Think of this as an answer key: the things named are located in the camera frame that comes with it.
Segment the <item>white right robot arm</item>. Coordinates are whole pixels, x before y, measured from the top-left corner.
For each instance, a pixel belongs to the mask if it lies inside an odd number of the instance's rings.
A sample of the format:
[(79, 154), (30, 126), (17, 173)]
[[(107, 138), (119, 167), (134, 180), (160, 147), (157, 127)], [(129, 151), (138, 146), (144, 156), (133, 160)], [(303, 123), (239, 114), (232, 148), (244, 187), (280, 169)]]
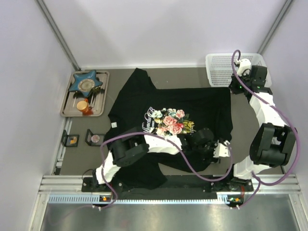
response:
[(231, 76), (229, 88), (233, 94), (245, 95), (260, 126), (249, 155), (233, 165), (229, 176), (230, 183), (242, 185), (248, 183), (253, 174), (287, 165), (295, 145), (295, 134), (275, 110), (271, 89), (265, 87), (267, 68), (251, 65), (247, 59), (235, 66), (238, 69)]

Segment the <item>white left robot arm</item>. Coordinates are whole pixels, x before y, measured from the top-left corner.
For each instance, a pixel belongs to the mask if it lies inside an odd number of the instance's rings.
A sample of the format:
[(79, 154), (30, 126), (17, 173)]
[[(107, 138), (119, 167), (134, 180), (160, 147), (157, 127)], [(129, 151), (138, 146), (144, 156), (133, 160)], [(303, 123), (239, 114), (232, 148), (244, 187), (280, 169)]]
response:
[(223, 144), (214, 140), (214, 134), (207, 128), (193, 134), (177, 134), (168, 137), (138, 131), (133, 128), (119, 136), (103, 141), (101, 151), (109, 146), (103, 155), (102, 164), (94, 170), (93, 177), (98, 185), (107, 185), (122, 168), (132, 166), (148, 154), (185, 156), (193, 152), (210, 159), (221, 157)]

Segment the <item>black floral t-shirt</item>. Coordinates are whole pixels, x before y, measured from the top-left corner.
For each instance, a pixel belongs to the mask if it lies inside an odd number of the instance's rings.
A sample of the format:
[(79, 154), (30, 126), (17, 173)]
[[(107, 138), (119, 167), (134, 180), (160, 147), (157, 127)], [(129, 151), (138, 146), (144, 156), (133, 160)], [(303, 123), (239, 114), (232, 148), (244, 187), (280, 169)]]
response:
[[(120, 90), (109, 119), (116, 123), (106, 139), (138, 128), (140, 131), (168, 137), (192, 134), (208, 128), (215, 140), (231, 140), (231, 95), (227, 88), (157, 89), (147, 72), (135, 69)], [(151, 189), (166, 182), (159, 165), (185, 172), (203, 171), (199, 153), (148, 154), (132, 166), (120, 169), (115, 177), (129, 187)]]

